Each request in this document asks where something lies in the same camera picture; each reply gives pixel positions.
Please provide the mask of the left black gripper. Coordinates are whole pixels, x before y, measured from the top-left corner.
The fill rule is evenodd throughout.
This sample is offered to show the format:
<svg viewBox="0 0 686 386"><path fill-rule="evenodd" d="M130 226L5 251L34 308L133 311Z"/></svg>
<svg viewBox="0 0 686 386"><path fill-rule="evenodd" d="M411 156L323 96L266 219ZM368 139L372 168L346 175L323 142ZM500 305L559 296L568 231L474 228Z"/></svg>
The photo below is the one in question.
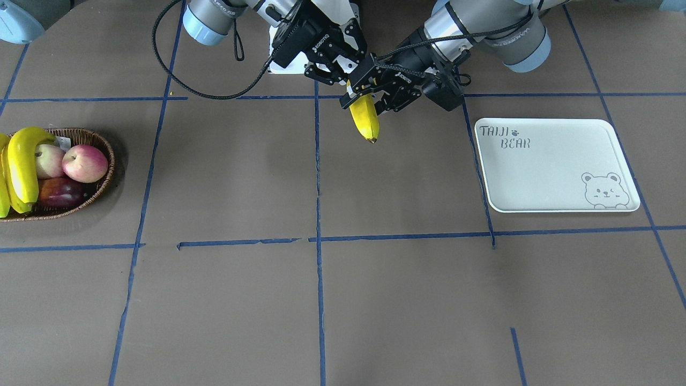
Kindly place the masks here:
<svg viewBox="0 0 686 386"><path fill-rule="evenodd" d="M369 54L360 63L343 66L345 93L340 97L340 107L348 109L362 96L375 94L377 115L399 112L421 97L422 77L414 76L408 70L401 70L397 64L384 64Z"/></svg>

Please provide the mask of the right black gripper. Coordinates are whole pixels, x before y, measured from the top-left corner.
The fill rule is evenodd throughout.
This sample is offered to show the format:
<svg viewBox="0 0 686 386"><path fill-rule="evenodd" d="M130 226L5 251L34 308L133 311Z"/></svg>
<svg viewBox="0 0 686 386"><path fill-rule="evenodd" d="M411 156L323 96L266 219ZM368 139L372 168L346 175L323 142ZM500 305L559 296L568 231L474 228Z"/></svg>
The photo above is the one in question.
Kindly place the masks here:
<svg viewBox="0 0 686 386"><path fill-rule="evenodd" d="M272 49L272 61L282 68L304 52L308 64L303 74L324 85L344 85L351 70L347 64L362 61L368 53L358 19L339 24L316 5L291 10L277 29Z"/></svg>

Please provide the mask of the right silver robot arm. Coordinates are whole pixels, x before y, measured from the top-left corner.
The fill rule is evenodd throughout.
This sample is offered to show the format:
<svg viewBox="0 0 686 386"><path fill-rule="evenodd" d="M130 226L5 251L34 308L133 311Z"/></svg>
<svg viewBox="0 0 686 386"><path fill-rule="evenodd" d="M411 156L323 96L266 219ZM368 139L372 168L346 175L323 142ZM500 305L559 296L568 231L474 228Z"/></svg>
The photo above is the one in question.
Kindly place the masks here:
<svg viewBox="0 0 686 386"><path fill-rule="evenodd" d="M2 1L3 41L28 44L79 5L79 1ZM344 83L367 54L367 42L350 1L188 1L187 34L217 46L246 11L272 27L270 69L301 71L326 85Z"/></svg>

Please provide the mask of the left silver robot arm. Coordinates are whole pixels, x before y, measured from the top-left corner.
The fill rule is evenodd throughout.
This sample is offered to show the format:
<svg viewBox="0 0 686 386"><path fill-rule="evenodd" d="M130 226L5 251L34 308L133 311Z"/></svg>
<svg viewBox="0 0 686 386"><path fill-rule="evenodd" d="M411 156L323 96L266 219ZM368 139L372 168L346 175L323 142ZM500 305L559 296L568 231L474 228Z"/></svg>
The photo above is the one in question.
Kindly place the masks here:
<svg viewBox="0 0 686 386"><path fill-rule="evenodd" d="M350 74L341 108L379 93L372 112L399 112L421 96L447 112L464 101L458 66L473 48L500 59L510 71L530 72L551 51L541 14L562 1L438 1L431 16L385 55L369 53Z"/></svg>

